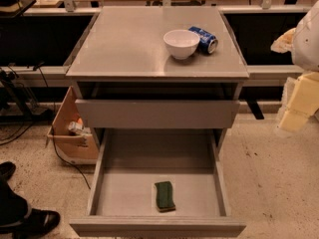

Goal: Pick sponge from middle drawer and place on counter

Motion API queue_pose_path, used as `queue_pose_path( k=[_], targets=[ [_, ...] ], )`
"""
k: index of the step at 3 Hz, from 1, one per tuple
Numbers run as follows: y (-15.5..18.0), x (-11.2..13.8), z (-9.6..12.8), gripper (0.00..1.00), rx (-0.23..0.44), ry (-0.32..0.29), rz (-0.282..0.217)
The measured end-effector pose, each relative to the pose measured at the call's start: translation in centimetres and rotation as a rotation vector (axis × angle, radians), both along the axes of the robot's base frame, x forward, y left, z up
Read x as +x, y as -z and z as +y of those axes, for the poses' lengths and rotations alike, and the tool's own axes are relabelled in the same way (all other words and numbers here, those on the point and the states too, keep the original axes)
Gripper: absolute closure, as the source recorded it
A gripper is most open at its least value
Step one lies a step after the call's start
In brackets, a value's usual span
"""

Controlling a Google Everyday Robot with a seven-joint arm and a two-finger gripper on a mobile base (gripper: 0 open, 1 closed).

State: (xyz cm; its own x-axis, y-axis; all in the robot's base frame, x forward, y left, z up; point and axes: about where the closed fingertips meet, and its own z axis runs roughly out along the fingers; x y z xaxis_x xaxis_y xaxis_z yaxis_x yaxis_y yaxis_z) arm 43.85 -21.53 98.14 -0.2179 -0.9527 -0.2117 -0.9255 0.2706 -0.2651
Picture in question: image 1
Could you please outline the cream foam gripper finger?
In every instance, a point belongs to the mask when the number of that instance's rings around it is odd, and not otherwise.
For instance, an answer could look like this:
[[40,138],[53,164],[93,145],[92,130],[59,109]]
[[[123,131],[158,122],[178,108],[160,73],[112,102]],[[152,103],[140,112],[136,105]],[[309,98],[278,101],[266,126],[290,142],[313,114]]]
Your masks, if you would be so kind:
[[294,33],[295,28],[286,31],[272,43],[270,49],[276,53],[290,52],[292,50]]
[[306,72],[297,79],[288,78],[278,112],[278,131],[294,133],[319,110],[319,73]]

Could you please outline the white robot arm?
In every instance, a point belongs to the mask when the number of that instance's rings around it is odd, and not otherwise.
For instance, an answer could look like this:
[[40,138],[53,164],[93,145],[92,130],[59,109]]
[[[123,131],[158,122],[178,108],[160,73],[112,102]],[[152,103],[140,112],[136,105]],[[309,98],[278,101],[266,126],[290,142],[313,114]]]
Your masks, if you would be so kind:
[[319,1],[270,49],[276,53],[290,52],[293,64],[304,70],[297,79],[287,79],[277,115],[275,132],[289,136],[319,110]]

